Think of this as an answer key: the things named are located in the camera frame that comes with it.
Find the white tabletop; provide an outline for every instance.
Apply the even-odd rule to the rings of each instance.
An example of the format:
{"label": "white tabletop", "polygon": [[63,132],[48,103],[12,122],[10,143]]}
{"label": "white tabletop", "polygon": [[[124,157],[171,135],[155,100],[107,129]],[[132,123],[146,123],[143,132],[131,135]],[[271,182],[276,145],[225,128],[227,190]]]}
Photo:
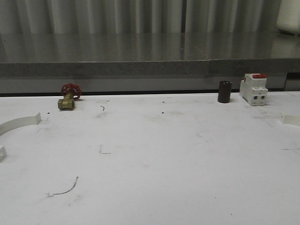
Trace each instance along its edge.
{"label": "white tabletop", "polygon": [[0,136],[0,224],[299,224],[300,92],[217,95],[0,98],[0,124],[42,117]]}

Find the gate valve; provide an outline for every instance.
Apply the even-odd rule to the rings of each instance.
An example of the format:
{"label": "gate valve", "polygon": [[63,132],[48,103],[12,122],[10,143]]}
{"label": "gate valve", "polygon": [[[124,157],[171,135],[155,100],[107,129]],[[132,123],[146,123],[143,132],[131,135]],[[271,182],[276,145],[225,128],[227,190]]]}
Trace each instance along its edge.
{"label": "gate valve", "polygon": [[58,108],[60,110],[74,109],[75,108],[74,100],[78,100],[82,94],[82,91],[79,88],[79,86],[72,83],[63,85],[60,92],[64,96],[64,99],[59,99],[57,103]]}

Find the debris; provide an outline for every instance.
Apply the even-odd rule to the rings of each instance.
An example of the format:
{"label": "debris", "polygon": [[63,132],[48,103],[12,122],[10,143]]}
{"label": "debris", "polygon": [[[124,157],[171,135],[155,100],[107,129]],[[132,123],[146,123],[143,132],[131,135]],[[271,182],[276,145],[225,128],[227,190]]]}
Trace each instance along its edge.
{"label": "debris", "polygon": [[62,195],[62,194],[65,194],[65,193],[68,193],[68,192],[72,191],[73,188],[75,188],[75,186],[76,186],[76,183],[77,183],[78,178],[79,178],[79,177],[76,177],[75,183],[74,183],[73,187],[71,187],[71,189],[69,189],[69,190],[66,191],[66,192],[56,193],[56,194],[53,194],[53,195]]}

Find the red breaker switch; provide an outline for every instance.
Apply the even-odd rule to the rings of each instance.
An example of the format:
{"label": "red breaker switch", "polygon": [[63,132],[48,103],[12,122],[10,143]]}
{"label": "red breaker switch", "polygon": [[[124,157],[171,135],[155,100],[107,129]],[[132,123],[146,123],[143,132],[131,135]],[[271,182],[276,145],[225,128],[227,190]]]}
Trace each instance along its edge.
{"label": "red breaker switch", "polygon": [[267,78],[267,75],[266,74],[253,74],[252,77],[255,79],[263,79],[263,78]]}

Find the white curved plastic piece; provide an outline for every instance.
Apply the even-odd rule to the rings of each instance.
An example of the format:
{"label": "white curved plastic piece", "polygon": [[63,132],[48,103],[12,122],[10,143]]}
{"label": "white curved plastic piece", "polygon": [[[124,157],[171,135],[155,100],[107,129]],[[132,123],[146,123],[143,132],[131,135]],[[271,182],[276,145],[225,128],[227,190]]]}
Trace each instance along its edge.
{"label": "white curved plastic piece", "polygon": [[300,115],[286,115],[284,112],[281,112],[279,119],[283,124],[300,126]]}
{"label": "white curved plastic piece", "polygon": [[[40,113],[38,113],[35,116],[26,116],[26,117],[21,117],[21,118],[7,121],[5,123],[0,124],[0,135],[6,133],[7,131],[16,129],[16,128],[39,124],[40,121],[41,121]],[[7,156],[7,154],[6,154],[4,146],[0,145],[0,162],[6,156]]]}
{"label": "white curved plastic piece", "polygon": [[6,151],[3,145],[0,145],[0,162],[6,157]]}

